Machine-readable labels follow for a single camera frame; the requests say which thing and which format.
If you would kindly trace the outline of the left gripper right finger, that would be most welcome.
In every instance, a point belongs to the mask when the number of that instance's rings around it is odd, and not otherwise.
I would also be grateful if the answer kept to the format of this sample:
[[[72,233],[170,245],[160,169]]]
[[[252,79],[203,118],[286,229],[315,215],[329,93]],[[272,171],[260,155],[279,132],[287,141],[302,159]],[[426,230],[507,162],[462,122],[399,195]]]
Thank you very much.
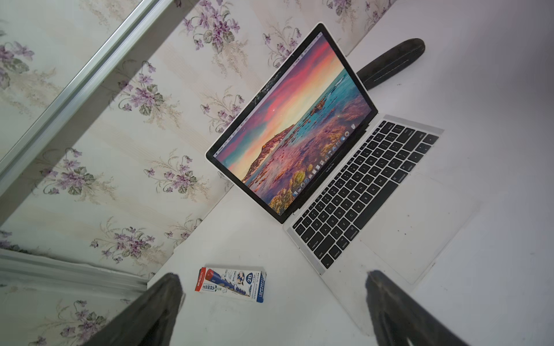
[[[378,345],[465,345],[383,272],[368,272],[366,303]]]

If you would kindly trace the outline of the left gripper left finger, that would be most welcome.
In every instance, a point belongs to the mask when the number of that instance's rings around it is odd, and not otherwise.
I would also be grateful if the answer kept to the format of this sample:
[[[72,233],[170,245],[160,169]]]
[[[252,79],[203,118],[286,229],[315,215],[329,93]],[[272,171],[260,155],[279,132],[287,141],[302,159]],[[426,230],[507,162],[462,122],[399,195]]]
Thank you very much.
[[[183,301],[180,278],[168,273],[85,344],[169,345]]]

